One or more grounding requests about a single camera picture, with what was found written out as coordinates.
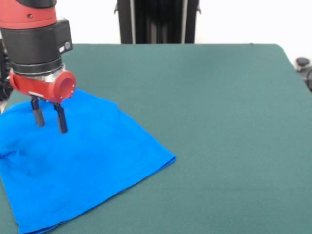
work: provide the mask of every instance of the cable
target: cable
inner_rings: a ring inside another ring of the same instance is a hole
[[[13,88],[7,79],[11,69],[11,63],[8,54],[0,39],[0,101],[6,101],[9,99]]]

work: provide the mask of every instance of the green tablecloth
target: green tablecloth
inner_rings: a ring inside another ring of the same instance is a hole
[[[64,61],[178,159],[53,233],[312,232],[312,97],[280,47],[76,45]],[[0,233],[16,232],[0,187]]]

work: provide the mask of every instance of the black knob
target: black knob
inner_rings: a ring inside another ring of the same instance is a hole
[[[304,57],[297,58],[296,62],[298,64],[298,66],[300,66],[300,67],[305,67],[305,66],[307,66],[310,63],[310,61],[307,58],[304,58]]]

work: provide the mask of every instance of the white wall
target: white wall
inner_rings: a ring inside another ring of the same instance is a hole
[[[58,0],[75,43],[120,43],[117,0]],[[277,43],[312,60],[312,0],[200,0],[196,43]]]

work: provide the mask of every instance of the table surface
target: table surface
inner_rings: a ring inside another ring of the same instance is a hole
[[[311,233],[312,97],[279,46],[75,45],[64,61],[178,159],[53,233]],[[0,207],[16,233],[1,185]]]

